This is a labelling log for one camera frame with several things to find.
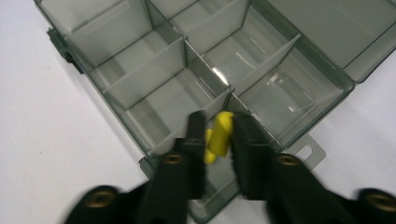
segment white background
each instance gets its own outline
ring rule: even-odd
[[[0,223],[62,223],[96,185],[133,189],[142,157],[85,76],[50,43],[33,0],[0,1]],[[396,53],[311,135],[326,150],[315,175],[352,197],[396,194]],[[262,203],[234,201],[212,223],[264,222]]]

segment yellow earplug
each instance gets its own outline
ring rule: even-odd
[[[213,130],[207,129],[205,132],[205,141],[206,141],[206,149],[205,149],[205,156],[204,162],[206,164],[212,164],[216,160],[216,155],[213,154],[211,151],[207,150],[207,144],[210,141],[210,137],[212,136]]]
[[[207,149],[213,154],[225,157],[233,132],[233,113],[222,111],[216,115],[215,126]]]

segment metal screw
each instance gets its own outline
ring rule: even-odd
[[[168,164],[178,164],[183,161],[183,157],[177,154],[170,154],[163,157],[163,162]]]
[[[85,206],[90,208],[106,207],[113,203],[116,194],[109,190],[95,192],[87,197]]]
[[[277,161],[284,165],[298,165],[300,161],[296,158],[292,157],[291,155],[282,155],[277,158]]]
[[[396,199],[389,197],[388,195],[373,193],[367,195],[366,200],[381,210],[396,212]]]

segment transparent plastic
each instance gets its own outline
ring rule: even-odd
[[[396,47],[387,0],[43,0],[44,15],[138,143],[155,158],[222,109],[250,113],[274,148],[292,146]],[[207,165],[206,223],[238,193],[230,155]]]

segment plastic divider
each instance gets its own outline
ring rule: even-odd
[[[288,44],[279,49],[276,53],[271,55],[267,60],[261,63],[256,69],[251,72],[249,75],[244,77],[241,81],[234,84],[235,94],[241,95],[244,91],[250,88],[253,84],[255,84],[259,79],[265,76],[269,71],[274,69],[282,60],[288,55],[288,53],[292,50],[297,40],[300,38],[300,35],[294,37]]]
[[[98,65],[149,31],[142,2],[129,0],[88,22],[68,39],[92,65]]]
[[[197,0],[150,0],[166,17],[170,19]]]
[[[213,72],[227,85],[235,85],[290,42],[259,12],[250,7],[244,24],[202,54]]]
[[[105,95],[110,94],[124,108],[132,106],[183,69],[181,52],[179,39],[114,83]]]
[[[202,108],[202,110],[205,111],[207,120],[211,120],[215,115],[219,113],[228,94],[229,91],[227,89],[227,91],[225,91],[215,100],[210,102],[210,104]],[[149,155],[162,155],[163,153],[167,152],[169,149],[172,148],[172,145],[175,143],[175,138],[185,137],[186,131],[187,122],[184,122],[184,124],[179,129],[177,129],[177,131],[169,134],[165,139],[163,139],[163,141],[161,141],[160,144],[158,144],[158,146],[151,150]]]
[[[35,0],[63,35],[70,35],[84,24],[110,10],[122,0]]]
[[[157,53],[179,38],[179,33],[173,29],[163,14],[149,0],[146,0],[145,3],[148,20],[152,27],[151,32],[143,35],[90,72],[92,80],[102,91],[107,91],[120,78],[151,60]]]
[[[273,69],[264,65],[256,72],[241,82],[247,89],[235,88],[235,93],[282,147],[312,128],[345,94],[297,49]]]
[[[200,58],[198,53],[192,48],[189,42],[185,41],[186,63],[194,74],[202,80],[207,88],[214,94],[220,95],[224,91],[224,82],[213,71],[204,59]]]
[[[248,0],[234,0],[216,14],[186,33],[189,43],[199,54],[205,53],[231,35],[243,23]]]

